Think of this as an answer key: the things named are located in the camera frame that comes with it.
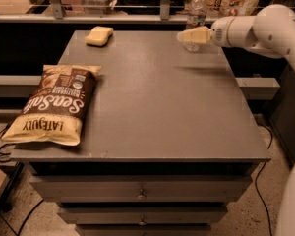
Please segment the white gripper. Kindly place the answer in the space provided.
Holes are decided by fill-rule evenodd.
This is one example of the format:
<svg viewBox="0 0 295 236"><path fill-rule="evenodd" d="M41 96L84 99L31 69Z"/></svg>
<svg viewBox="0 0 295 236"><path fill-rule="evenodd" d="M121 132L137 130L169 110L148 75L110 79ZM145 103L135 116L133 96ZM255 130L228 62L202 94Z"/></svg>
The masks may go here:
<svg viewBox="0 0 295 236"><path fill-rule="evenodd" d="M184 43L206 44L211 41L219 47L232 47L228 31L235 18L223 17L216 20L209 29L206 26L186 29L177 33L177 40Z"/></svg>

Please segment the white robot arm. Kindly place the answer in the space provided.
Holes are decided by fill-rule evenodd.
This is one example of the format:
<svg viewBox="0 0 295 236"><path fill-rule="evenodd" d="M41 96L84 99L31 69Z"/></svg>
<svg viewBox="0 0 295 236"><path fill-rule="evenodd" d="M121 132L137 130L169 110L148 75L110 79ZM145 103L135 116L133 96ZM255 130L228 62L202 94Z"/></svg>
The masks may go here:
<svg viewBox="0 0 295 236"><path fill-rule="evenodd" d="M262 8L255 16L228 16L209 28L177 33L183 43L239 47L270 58L284 58L295 72L295 12L281 4ZM287 180L275 236L295 236L295 165Z"/></svg>

